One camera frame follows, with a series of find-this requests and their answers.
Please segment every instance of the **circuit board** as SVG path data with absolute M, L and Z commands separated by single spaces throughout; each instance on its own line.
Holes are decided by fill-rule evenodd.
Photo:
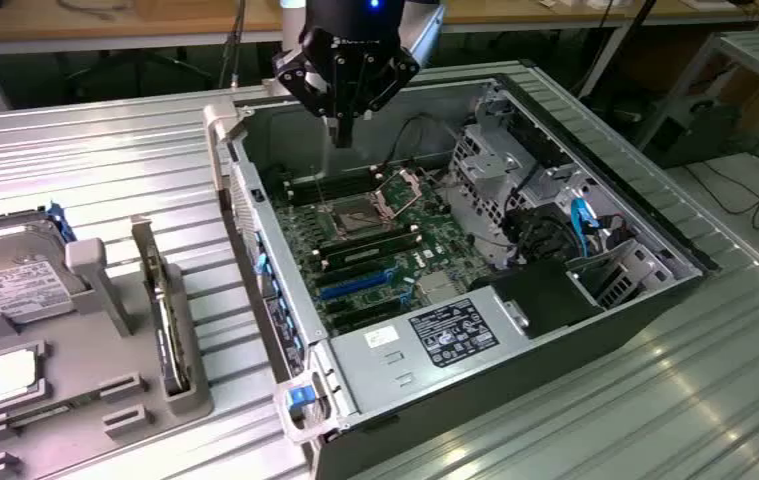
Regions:
M 416 180 L 416 184 L 419 196 L 399 178 L 392 178 L 383 186 L 381 196 L 388 212 L 396 213 L 393 218 L 377 212 L 371 192 L 300 206 L 280 199 L 273 203 L 317 313 L 335 334 L 363 328 L 429 305 L 433 300 L 465 292 L 469 283 L 491 272 L 439 192 L 425 181 Z M 317 264 L 319 249 L 332 249 L 347 241 L 376 238 L 381 234 L 393 235 L 400 230 L 409 237 L 416 236 L 412 240 L 416 243 L 380 258 L 364 262 L 356 260 L 340 272 L 345 279 L 329 281 L 337 275 L 329 275 Z M 377 284 L 340 294 L 347 291 L 347 286 L 360 281 Z

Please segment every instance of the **hard drive label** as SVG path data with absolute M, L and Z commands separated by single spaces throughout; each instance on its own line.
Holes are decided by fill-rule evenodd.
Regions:
M 499 343 L 468 299 L 408 321 L 436 367 L 452 365 Z
M 49 262 L 0 270 L 0 312 L 14 317 L 66 303 L 70 294 Z

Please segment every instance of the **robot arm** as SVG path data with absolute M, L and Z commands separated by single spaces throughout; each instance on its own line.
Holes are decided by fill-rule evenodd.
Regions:
M 306 0 L 298 44 L 274 58 L 274 76 L 324 118 L 336 147 L 351 146 L 355 119 L 420 71 L 443 13 L 439 0 Z

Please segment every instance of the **power supply label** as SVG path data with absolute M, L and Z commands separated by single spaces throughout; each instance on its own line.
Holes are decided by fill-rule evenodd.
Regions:
M 468 299 L 408 321 L 436 367 L 452 365 L 499 343 Z
M 0 270 L 0 312 L 14 317 L 70 301 L 49 262 Z

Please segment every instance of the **motherboard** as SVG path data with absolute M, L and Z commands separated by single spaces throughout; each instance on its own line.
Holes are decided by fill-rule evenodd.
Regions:
M 379 179 L 371 188 L 351 195 L 357 181 L 343 188 L 319 180 L 298 188 L 285 184 L 273 202 L 317 313 L 335 334 L 455 297 L 492 270 L 432 174 L 400 168 L 371 178 Z

